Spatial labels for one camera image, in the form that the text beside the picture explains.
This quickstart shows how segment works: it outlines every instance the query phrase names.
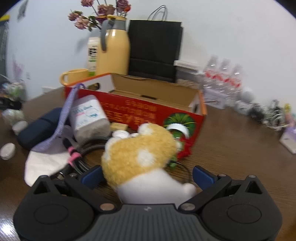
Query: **plush toy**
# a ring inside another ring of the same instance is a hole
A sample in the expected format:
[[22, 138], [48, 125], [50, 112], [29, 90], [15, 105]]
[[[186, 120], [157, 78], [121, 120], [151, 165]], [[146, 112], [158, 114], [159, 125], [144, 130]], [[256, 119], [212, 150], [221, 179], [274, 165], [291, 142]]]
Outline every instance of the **plush toy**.
[[176, 154], [177, 141], [165, 128], [142, 124], [133, 138], [111, 138], [102, 156], [108, 184], [123, 203], [163, 204], [176, 207], [196, 194], [190, 183], [181, 184], [163, 168]]

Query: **blue gripper pad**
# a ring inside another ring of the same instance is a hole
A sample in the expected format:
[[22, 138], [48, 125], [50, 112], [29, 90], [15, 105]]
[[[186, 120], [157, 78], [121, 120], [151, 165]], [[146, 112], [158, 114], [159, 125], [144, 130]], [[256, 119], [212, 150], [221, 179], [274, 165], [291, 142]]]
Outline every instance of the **blue gripper pad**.
[[218, 177], [210, 173], [201, 166], [195, 166], [192, 170], [192, 178], [194, 182], [202, 189], [205, 190], [213, 185]]
[[80, 175], [78, 180], [91, 190], [93, 190], [101, 182], [106, 181], [103, 176], [102, 167], [100, 165], [96, 165], [87, 172]]

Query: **yellow mug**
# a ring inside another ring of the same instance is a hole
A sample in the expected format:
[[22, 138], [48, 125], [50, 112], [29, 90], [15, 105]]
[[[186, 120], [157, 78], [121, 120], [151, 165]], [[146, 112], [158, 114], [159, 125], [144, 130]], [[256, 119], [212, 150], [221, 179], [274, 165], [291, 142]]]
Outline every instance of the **yellow mug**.
[[89, 77], [88, 69], [73, 69], [62, 73], [62, 75], [59, 78], [59, 81], [62, 85], [67, 86], [71, 83], [75, 83], [87, 77]]

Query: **gray ribbed panel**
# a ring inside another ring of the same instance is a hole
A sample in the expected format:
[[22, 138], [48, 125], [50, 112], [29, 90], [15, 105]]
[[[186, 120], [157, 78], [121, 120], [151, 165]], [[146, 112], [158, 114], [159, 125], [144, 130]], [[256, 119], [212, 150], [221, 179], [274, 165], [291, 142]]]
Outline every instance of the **gray ribbed panel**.
[[179, 213], [173, 205], [166, 204], [123, 205], [117, 213], [101, 215], [92, 229], [77, 241], [218, 241], [218, 239], [205, 231], [195, 215]]

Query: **wooden table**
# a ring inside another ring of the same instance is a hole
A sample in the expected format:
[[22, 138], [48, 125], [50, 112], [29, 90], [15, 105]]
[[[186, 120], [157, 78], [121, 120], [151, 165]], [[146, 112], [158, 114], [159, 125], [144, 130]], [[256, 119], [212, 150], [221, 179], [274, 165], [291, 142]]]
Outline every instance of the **wooden table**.
[[[54, 107], [63, 105], [62, 89], [54, 90], [27, 102], [24, 112], [32, 121]], [[18, 204], [29, 190], [25, 184], [24, 166], [28, 152], [16, 142], [11, 130], [0, 118], [0, 147], [7, 142], [16, 144], [17, 153], [8, 161], [0, 160], [0, 240], [19, 240], [12, 223]], [[100, 152], [87, 158], [91, 165], [99, 164]], [[296, 156], [279, 143], [279, 133], [256, 123], [232, 109], [208, 107], [192, 155], [183, 161], [189, 168], [201, 165], [214, 174], [227, 173], [233, 179], [257, 175], [280, 208], [283, 225], [277, 241], [296, 240]], [[177, 179], [185, 177], [181, 169], [172, 173]], [[117, 200], [107, 188], [96, 190]]]

